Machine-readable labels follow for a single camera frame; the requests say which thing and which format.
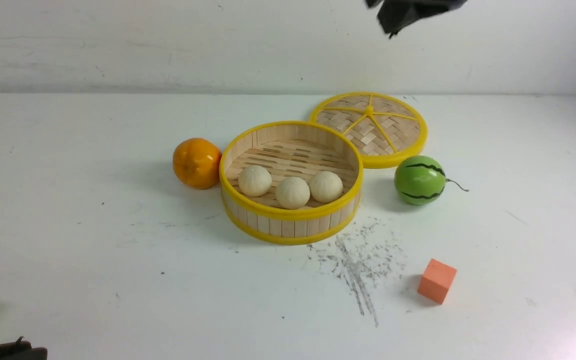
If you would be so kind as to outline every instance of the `woven bamboo lid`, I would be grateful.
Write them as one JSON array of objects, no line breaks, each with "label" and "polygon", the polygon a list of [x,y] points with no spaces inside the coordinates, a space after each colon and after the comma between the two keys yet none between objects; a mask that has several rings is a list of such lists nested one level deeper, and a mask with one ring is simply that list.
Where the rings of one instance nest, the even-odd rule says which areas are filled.
[{"label": "woven bamboo lid", "polygon": [[333,96],[314,109],[310,121],[342,133],[359,150],[363,166],[368,169],[398,166],[421,153],[428,136],[419,112],[380,93]]}]

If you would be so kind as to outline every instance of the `toy orange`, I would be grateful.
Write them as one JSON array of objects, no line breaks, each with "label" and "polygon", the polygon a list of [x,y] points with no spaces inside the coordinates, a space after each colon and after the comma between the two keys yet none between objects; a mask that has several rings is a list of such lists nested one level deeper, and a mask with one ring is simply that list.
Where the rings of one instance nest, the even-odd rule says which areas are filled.
[{"label": "toy orange", "polygon": [[222,152],[210,141],[193,137],[179,144],[172,155],[174,175],[195,189],[208,189],[219,183]]}]

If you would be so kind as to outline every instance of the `orange cube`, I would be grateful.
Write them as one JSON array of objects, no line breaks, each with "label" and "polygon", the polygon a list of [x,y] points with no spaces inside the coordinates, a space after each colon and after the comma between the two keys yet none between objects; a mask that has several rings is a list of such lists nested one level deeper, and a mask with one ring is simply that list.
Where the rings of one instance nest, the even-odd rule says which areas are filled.
[{"label": "orange cube", "polygon": [[430,259],[416,292],[435,303],[443,304],[448,290],[455,280],[455,275],[457,275],[457,269],[435,259]]}]

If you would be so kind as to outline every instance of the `bamboo steamer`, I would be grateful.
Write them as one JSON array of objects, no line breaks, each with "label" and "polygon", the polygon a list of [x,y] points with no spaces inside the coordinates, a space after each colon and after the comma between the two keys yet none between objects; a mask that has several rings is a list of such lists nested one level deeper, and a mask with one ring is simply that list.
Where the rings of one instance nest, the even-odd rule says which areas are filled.
[{"label": "bamboo steamer", "polygon": [[343,93],[324,100],[310,115],[314,124],[339,132],[360,153],[366,169],[398,166],[424,148],[428,128],[413,107],[374,92]]},{"label": "bamboo steamer", "polygon": [[[263,166],[272,177],[270,191],[246,196],[238,176],[248,166]],[[308,182],[320,171],[341,178],[343,194],[330,203],[311,198],[301,209],[279,207],[275,189],[298,176]],[[317,242],[342,230],[361,199],[364,167],[357,148],[340,132],[306,121],[266,123],[242,133],[223,152],[219,164],[221,196],[230,220],[257,239],[281,245]]]}]

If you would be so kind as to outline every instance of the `green watermelon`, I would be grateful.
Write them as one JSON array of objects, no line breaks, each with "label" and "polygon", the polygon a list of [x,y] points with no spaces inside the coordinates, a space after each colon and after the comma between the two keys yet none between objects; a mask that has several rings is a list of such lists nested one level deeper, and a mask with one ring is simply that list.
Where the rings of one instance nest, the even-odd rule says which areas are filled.
[{"label": "green watermelon", "polygon": [[425,205],[437,200],[444,192],[446,182],[454,183],[446,178],[441,164],[428,156],[411,156],[395,171],[397,193],[403,201],[411,205]]}]

